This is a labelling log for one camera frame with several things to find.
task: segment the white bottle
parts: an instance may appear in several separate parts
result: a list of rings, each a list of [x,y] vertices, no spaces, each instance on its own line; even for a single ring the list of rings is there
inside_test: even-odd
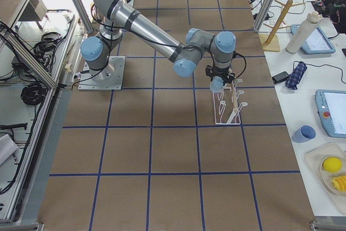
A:
[[[306,20],[299,26],[298,31],[293,35],[286,47],[286,51],[290,54],[298,52],[299,48],[304,44],[305,40],[311,35],[311,33],[318,27],[322,15],[318,12],[313,11],[309,13]]]

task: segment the red button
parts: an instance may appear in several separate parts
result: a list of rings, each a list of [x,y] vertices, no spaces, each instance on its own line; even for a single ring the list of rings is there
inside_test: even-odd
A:
[[[323,116],[326,117],[326,118],[327,118],[327,117],[330,117],[330,113],[329,113],[328,111],[323,112]]]

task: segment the wooden base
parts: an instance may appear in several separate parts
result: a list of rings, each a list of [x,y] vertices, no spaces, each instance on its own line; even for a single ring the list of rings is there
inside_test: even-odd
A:
[[[279,39],[275,35],[274,38],[271,40],[269,44],[266,44],[266,40],[268,39],[269,35],[264,35],[264,34],[259,34],[259,39],[261,40],[262,43],[262,48],[263,51],[275,51],[279,52],[280,51],[280,44],[279,44]]]

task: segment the white tray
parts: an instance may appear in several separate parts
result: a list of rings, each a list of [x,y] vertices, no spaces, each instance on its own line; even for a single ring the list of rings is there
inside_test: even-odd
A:
[[[333,193],[325,184],[321,176],[321,163],[327,156],[337,156],[346,160],[343,150],[335,143],[328,143],[322,147],[305,154],[304,159],[309,168],[314,172],[329,197],[333,200],[338,210],[346,215],[346,196],[339,196]]]

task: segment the plate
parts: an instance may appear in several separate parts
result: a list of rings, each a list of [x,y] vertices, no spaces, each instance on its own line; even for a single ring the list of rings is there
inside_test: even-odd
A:
[[[330,172],[328,172],[328,171],[323,169],[323,162],[324,162],[325,159],[327,159],[329,157],[339,158],[341,160],[341,162],[342,162],[341,169],[339,171],[337,171],[336,173],[330,173]],[[331,180],[334,177],[339,177],[339,176],[342,176],[342,175],[346,175],[346,159],[338,157],[338,156],[329,155],[329,156],[325,157],[322,160],[320,170],[321,170],[322,180],[324,182],[324,185],[328,188],[328,190],[331,191],[332,193],[338,195],[338,196],[346,197],[346,192],[339,192],[336,188],[334,188],[333,184],[331,183]]]

